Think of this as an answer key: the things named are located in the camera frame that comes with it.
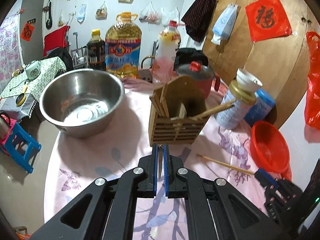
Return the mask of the chopstick with red print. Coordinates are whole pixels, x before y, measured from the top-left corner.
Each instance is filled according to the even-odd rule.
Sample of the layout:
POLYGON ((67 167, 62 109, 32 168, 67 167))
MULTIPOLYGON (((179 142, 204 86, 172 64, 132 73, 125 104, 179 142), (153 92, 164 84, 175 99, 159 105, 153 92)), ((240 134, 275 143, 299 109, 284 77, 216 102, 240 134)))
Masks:
POLYGON ((247 175, 254 175, 254 172, 252 172, 252 171, 249 171, 249 170, 246 170, 246 169, 243 169, 243 168, 240 168, 240 167, 236 167, 236 166, 233 166, 233 165, 229 165, 227 163, 223 163, 221 161, 212 159, 212 158, 210 158, 208 156, 205 156, 205 155, 201 155, 201 154, 196 154, 196 155, 198 157, 202 158, 202 159, 206 159, 208 161, 214 162, 214 163, 219 164, 220 166, 226 167, 228 169, 235 170, 235 171, 247 174, 247 175))

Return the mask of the pink floral hanging sheet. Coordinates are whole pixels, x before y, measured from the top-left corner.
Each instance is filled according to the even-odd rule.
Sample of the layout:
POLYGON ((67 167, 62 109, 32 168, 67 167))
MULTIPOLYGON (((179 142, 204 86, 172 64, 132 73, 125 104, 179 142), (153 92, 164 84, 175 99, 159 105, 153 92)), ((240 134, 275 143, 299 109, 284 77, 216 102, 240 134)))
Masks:
POLYGON ((14 14, 1 24, 0 32, 0 88, 5 89, 12 78, 12 73, 21 66, 18 46, 19 16, 14 14))

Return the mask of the wooden chopstick holder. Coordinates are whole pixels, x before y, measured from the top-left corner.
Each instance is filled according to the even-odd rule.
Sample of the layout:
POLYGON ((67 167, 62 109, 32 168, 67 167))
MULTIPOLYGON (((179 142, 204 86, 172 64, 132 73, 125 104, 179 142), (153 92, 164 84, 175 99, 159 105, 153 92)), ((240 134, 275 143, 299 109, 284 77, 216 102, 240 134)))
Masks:
POLYGON ((155 88, 150 101, 150 145, 192 144, 209 119, 196 117, 207 106, 204 93, 187 75, 155 88))

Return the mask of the wooden chopstick in bundle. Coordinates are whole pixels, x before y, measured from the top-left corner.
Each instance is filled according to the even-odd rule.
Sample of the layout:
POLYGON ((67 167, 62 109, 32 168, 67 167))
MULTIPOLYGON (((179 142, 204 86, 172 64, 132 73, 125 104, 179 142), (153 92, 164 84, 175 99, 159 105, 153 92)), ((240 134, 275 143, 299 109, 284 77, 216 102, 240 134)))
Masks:
POLYGON ((214 115, 216 113, 219 113, 219 112, 222 112, 222 111, 225 111, 227 109, 230 109, 232 107, 234 107, 234 103, 236 102, 236 99, 234 100, 231 100, 231 101, 228 101, 228 102, 225 102, 223 104, 220 104, 216 107, 213 107, 213 108, 210 108, 206 111, 204 111, 203 113, 201 114, 198 114, 196 116, 192 116, 190 117, 192 120, 200 120, 202 118, 206 118, 206 117, 209 117, 211 115, 214 115))

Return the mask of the white pink drink bottle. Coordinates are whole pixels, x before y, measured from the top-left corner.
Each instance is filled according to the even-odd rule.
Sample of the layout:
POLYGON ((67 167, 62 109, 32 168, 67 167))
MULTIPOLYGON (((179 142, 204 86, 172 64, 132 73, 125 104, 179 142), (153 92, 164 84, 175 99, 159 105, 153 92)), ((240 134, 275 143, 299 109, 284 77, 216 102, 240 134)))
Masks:
POLYGON ((176 52, 181 44, 181 35, 176 21, 169 21, 169 25, 159 33, 155 58, 151 67, 154 83, 166 83, 174 71, 176 52))

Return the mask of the blue plastic stool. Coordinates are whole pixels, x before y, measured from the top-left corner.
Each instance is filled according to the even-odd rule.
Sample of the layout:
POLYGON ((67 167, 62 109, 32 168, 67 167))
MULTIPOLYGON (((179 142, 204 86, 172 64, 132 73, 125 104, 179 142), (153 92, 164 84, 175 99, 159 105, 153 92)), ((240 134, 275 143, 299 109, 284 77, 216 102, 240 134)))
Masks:
POLYGON ((18 123, 15 123, 9 134, 1 139, 1 150, 4 154, 10 156, 13 161, 32 173, 34 168, 29 163, 33 154, 40 152, 42 145, 39 144, 31 135, 29 135, 18 123))

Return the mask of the cooking oil bottle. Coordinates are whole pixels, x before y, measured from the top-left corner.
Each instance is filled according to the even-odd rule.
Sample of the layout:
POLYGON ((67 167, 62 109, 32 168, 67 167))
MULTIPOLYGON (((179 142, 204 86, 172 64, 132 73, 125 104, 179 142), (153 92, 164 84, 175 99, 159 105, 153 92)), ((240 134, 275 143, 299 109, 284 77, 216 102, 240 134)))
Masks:
POLYGON ((139 67, 142 31, 134 23, 138 15, 123 12, 105 35, 107 72, 119 77, 136 77, 139 67))

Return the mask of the milk powder tin gold lid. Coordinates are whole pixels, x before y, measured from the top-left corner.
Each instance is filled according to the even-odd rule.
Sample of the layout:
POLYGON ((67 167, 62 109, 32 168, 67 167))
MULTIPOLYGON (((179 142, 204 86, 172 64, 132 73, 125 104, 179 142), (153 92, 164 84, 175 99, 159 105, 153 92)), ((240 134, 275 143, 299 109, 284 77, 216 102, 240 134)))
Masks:
POLYGON ((240 88, 238 82, 233 80, 221 103, 227 103, 232 100, 235 100, 233 107, 215 115, 217 123, 225 129, 235 129, 238 126, 255 104, 256 97, 254 93, 240 88))

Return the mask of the dark dotted hanging garment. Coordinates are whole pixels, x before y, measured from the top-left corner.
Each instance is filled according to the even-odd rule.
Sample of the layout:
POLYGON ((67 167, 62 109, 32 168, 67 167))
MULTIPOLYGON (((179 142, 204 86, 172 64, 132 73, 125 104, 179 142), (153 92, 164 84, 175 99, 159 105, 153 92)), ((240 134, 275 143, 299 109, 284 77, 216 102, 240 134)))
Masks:
POLYGON ((212 20, 217 0, 195 0, 182 17, 187 34, 202 42, 212 20))

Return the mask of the clear hanging plastic bag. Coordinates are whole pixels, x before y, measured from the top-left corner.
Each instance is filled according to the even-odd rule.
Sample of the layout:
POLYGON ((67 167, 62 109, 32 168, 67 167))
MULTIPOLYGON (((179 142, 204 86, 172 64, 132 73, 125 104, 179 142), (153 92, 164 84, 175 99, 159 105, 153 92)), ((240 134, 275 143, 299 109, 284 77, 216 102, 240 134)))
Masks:
POLYGON ((160 24, 161 19, 161 13, 153 7, 152 2, 150 2, 139 15, 140 22, 146 22, 149 24, 160 24))

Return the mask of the dark soy sauce bottle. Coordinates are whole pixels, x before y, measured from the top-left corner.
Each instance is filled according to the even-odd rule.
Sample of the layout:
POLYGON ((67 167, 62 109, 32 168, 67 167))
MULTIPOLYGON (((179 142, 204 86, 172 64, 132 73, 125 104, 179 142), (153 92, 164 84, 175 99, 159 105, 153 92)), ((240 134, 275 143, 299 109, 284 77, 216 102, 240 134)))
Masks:
POLYGON ((87 43, 89 68, 105 71, 105 41, 100 36, 100 29, 93 29, 91 35, 92 37, 87 43))

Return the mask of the red plastic bag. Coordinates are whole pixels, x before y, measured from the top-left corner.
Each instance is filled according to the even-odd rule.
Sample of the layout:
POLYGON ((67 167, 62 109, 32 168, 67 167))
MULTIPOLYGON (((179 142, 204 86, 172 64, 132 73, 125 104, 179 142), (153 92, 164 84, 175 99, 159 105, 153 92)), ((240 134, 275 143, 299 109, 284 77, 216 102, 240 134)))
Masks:
POLYGON ((306 91, 306 105, 304 110, 305 123, 310 127, 319 129, 319 34, 315 31, 306 33, 306 41, 309 48, 310 69, 308 72, 308 87, 306 91))

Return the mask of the red plastic basket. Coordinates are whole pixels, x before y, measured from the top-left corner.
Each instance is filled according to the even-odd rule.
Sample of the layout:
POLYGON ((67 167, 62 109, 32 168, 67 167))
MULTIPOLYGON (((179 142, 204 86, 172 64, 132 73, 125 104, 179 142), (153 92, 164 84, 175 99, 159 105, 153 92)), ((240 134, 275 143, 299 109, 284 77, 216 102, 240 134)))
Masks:
POLYGON ((257 121, 251 131, 250 153, 257 167, 292 180, 290 152, 282 134, 266 121, 257 121))

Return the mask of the blue white hanging bag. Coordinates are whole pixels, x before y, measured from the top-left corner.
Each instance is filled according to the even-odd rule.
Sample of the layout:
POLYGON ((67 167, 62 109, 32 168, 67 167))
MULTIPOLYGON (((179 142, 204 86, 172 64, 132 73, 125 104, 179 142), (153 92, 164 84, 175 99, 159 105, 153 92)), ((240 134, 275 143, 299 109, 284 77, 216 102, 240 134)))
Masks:
POLYGON ((237 17, 237 9, 238 5, 231 3, 220 14, 212 28, 213 38, 211 42, 213 44, 220 45, 222 40, 229 39, 237 17))

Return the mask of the red fu paper large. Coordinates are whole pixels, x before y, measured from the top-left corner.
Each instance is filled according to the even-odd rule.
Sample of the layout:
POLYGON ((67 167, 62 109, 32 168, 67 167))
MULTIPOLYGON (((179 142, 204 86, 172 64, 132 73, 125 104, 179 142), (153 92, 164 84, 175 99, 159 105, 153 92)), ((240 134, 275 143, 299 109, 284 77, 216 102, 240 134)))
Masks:
POLYGON ((280 0, 258 0, 245 7, 253 43, 292 34, 291 24, 280 0))

